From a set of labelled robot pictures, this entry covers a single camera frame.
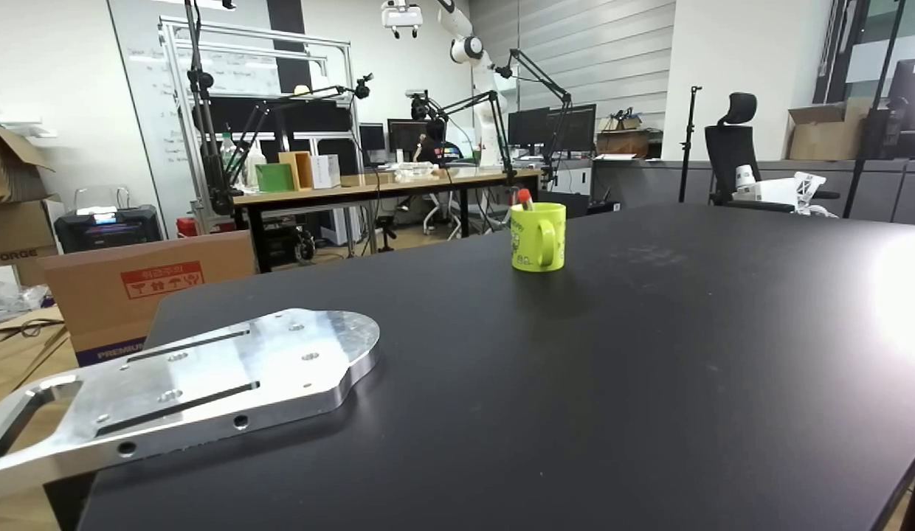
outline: workbench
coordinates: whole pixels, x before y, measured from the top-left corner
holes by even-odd
[[[346,178],[339,178],[339,189],[238,194],[234,201],[234,206],[241,210],[247,219],[251,243],[254,243],[254,253],[256,253],[256,269],[272,272],[269,238],[262,231],[265,213],[321,210],[321,206],[368,203],[368,201],[401,197],[401,194],[457,192],[460,235],[468,235],[465,192],[489,189],[489,185],[523,185],[530,192],[530,197],[538,197],[541,170],[516,170],[514,179],[507,179],[505,173],[495,173],[495,170],[479,170],[473,178],[457,178],[457,173],[443,170],[436,178],[411,179],[411,182],[399,182],[393,173],[346,173]]]
[[[375,315],[383,366],[97,474],[85,531],[883,529],[915,482],[915,226],[594,216],[561,275],[463,238],[182,293],[151,344],[284,306]]]

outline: black tabletop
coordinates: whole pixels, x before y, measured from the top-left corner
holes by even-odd
[[[101,474],[83,529],[871,529],[915,473],[915,226],[635,210],[172,299],[356,310],[346,414]]]

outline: yellow cup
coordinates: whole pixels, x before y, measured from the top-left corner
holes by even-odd
[[[510,210],[514,269],[561,272],[567,265],[567,206],[520,203]]]

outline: chair backrest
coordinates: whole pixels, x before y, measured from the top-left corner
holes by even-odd
[[[753,148],[755,94],[734,92],[728,94],[728,111],[706,126],[706,150],[710,156],[715,179],[710,201],[728,203],[734,192],[734,167],[749,166],[755,179],[762,179]]]

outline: floor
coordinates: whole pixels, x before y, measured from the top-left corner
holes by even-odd
[[[443,244],[443,243],[446,243],[443,232],[399,231],[399,238],[393,243],[393,247],[411,250],[411,247],[427,247],[427,244]],[[339,262],[346,256],[349,256],[346,247],[321,247],[315,250],[313,265]],[[23,315],[20,322],[29,322],[29,318],[58,318],[58,313],[40,310],[37,315]],[[33,336],[0,340],[0,397],[9,396],[23,381],[67,372],[67,369],[74,369],[74,350],[71,350],[71,343],[61,324],[43,328]],[[49,433],[58,414],[61,408],[55,403],[40,408],[37,417],[27,425],[27,431],[14,443],[14,449],[23,449],[40,439],[43,433]],[[905,504],[910,504],[910,496],[893,513],[889,531],[901,529]],[[43,493],[33,489],[33,493],[6,496],[0,502],[0,531],[55,531],[55,520],[48,508]]]

